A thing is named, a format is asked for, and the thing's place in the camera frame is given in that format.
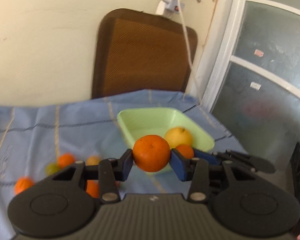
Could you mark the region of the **large yellow orange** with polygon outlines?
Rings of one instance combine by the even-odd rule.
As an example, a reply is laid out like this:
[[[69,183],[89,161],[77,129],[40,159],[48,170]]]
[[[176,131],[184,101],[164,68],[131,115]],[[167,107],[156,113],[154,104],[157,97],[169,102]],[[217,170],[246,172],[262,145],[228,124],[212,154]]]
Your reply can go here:
[[[180,126],[169,129],[165,133],[164,139],[168,142],[170,148],[176,148],[182,144],[188,146],[192,146],[193,144],[192,134],[187,129]]]

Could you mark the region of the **orange mandarin at edge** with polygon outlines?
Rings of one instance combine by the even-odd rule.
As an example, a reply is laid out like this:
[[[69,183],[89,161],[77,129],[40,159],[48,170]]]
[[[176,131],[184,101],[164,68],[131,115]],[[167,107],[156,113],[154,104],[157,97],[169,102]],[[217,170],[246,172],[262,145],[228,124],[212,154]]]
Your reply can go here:
[[[30,177],[20,177],[14,186],[14,193],[19,194],[33,185],[34,181]]]

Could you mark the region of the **small orange mandarin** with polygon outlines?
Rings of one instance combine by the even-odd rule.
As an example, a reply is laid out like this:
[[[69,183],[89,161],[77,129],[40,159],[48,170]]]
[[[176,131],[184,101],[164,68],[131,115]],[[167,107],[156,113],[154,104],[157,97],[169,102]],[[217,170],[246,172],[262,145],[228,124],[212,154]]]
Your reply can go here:
[[[75,156],[70,153],[70,152],[66,152],[63,155],[60,155],[57,159],[57,166],[60,169],[63,169],[69,165],[71,165],[72,163],[74,163],[76,161]]]

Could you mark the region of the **brown kiwi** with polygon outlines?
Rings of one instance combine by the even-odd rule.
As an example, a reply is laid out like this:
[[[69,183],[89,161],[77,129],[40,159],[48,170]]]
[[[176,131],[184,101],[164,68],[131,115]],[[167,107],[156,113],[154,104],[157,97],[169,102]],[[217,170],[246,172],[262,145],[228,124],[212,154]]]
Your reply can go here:
[[[95,166],[98,165],[101,161],[101,158],[98,155],[92,155],[90,156],[87,161],[86,161],[86,165],[87,166]]]

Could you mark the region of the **blue checked tablecloth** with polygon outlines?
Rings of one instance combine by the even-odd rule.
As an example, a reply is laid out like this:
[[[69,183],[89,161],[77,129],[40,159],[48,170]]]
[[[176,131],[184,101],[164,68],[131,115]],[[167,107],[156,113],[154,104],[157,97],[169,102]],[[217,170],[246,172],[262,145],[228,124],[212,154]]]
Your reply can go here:
[[[20,177],[44,179],[46,166],[66,152],[78,160],[92,155],[121,157],[127,145],[116,116],[121,110],[143,107],[171,107],[185,113],[213,137],[217,152],[244,150],[212,114],[181,92],[140,90],[61,106],[0,106],[0,239],[15,235],[7,206]]]

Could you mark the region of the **frosted glass door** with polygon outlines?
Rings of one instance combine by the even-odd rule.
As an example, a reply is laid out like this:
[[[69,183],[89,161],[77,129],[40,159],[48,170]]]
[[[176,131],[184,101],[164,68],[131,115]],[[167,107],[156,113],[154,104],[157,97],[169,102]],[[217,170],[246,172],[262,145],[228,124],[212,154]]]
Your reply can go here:
[[[300,142],[300,0],[215,0],[199,109],[245,152],[285,168]]]

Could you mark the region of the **light green plastic basket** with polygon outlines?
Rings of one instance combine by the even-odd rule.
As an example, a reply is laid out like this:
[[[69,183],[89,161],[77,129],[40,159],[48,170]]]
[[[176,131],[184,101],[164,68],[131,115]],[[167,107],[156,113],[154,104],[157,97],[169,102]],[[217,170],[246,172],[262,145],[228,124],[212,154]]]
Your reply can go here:
[[[192,147],[209,152],[215,146],[215,140],[206,130],[191,118],[175,108],[131,108],[119,112],[117,123],[128,147],[146,135],[158,135],[164,138],[165,133],[174,127],[183,127],[193,136]]]

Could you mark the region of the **brown woven seat cushion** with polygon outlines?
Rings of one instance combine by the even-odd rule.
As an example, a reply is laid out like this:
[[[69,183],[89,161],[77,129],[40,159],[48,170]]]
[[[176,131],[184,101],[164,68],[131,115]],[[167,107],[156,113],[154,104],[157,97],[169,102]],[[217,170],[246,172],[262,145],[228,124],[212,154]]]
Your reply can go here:
[[[184,92],[189,77],[181,24],[123,8],[102,18],[91,98],[142,89]]]

